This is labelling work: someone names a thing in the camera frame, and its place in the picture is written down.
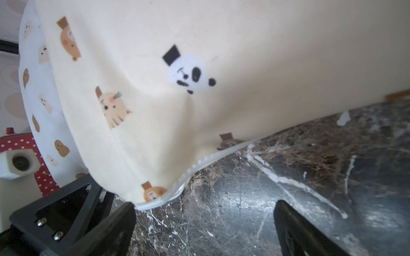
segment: dark marble surface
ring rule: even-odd
[[[282,255],[284,199],[352,256],[410,254],[410,100],[314,120],[199,171],[182,195],[137,211],[129,255]],[[116,199],[113,210],[123,202]]]

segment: red polka dot fabric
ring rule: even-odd
[[[55,183],[43,157],[40,155],[36,142],[31,133],[26,134],[13,134],[0,138],[0,153],[6,150],[20,150],[20,149],[33,149],[37,159],[39,160],[41,167],[38,172],[34,174],[34,177],[39,185],[39,189],[43,196],[50,194],[53,191],[59,189],[59,186]]]

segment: bear print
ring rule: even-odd
[[[46,108],[47,112],[48,112],[49,114],[51,114],[51,113],[52,113],[52,107],[51,107],[51,105],[48,103],[48,101],[47,101],[46,96],[44,95],[44,93],[40,93],[39,99],[40,99],[40,101],[41,101],[41,104],[43,104],[43,106]]]
[[[51,165],[52,166],[54,166],[54,167],[59,167],[60,166],[60,164],[57,162],[57,161],[55,161],[52,157],[50,157],[50,155],[47,155],[47,160],[51,163]]]
[[[33,30],[33,25],[31,24],[31,21],[28,20],[26,22],[26,27],[24,29],[24,34],[23,34],[24,40],[27,39],[28,35],[31,33],[32,30]]]
[[[33,115],[33,117],[32,117],[31,119],[33,120],[34,128],[36,129],[36,131],[37,131],[37,132],[40,132],[40,125],[39,125],[39,123],[37,122],[37,120],[36,120],[36,118],[34,117],[34,115]]]
[[[57,24],[61,29],[63,29],[63,31],[61,31],[60,40],[64,49],[66,49],[66,51],[73,56],[73,61],[76,61],[77,58],[81,57],[81,55],[77,48],[77,44],[75,43],[74,36],[71,33],[66,17],[63,17],[61,20],[57,21]]]
[[[47,47],[45,45],[42,45],[39,50],[39,64],[41,65],[49,60],[50,57],[48,56]]]
[[[162,58],[169,66],[168,80],[185,87],[189,94],[215,86],[215,79],[208,79],[205,65],[197,56],[192,54],[181,56],[174,45]]]
[[[62,157],[66,157],[66,155],[68,155],[70,153],[69,148],[64,146],[64,144],[59,140],[56,140],[54,142],[54,146],[55,146],[55,149],[57,149],[60,156],[62,156]]]
[[[97,86],[96,95],[110,129],[119,126],[120,123],[124,122],[125,117],[132,113],[125,107],[123,100],[120,98],[120,92],[102,93],[100,87]]]
[[[141,185],[144,189],[144,199],[146,202],[151,202],[157,198],[160,198],[163,194],[166,193],[166,189],[163,187],[152,187],[151,183],[147,181]]]
[[[216,148],[217,150],[225,150],[227,148],[230,148],[238,144],[241,144],[242,142],[245,142],[243,140],[234,139],[232,136],[232,133],[220,134],[219,136],[221,137],[222,142],[221,142],[221,147]]]
[[[25,87],[28,83],[29,78],[30,78],[30,75],[28,74],[28,69],[25,69],[24,73],[23,73],[23,86],[24,86],[24,89],[25,89]]]

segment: screw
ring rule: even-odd
[[[44,226],[45,223],[47,223],[47,218],[41,218],[37,220],[37,226],[39,227]]]
[[[59,241],[61,238],[63,238],[64,232],[63,231],[57,231],[54,234],[54,240]]]

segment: black top hat print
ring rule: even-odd
[[[171,66],[171,64],[178,59],[181,56],[181,54],[178,51],[178,48],[176,45],[173,45],[169,51],[162,56],[164,61],[168,64],[168,66]]]

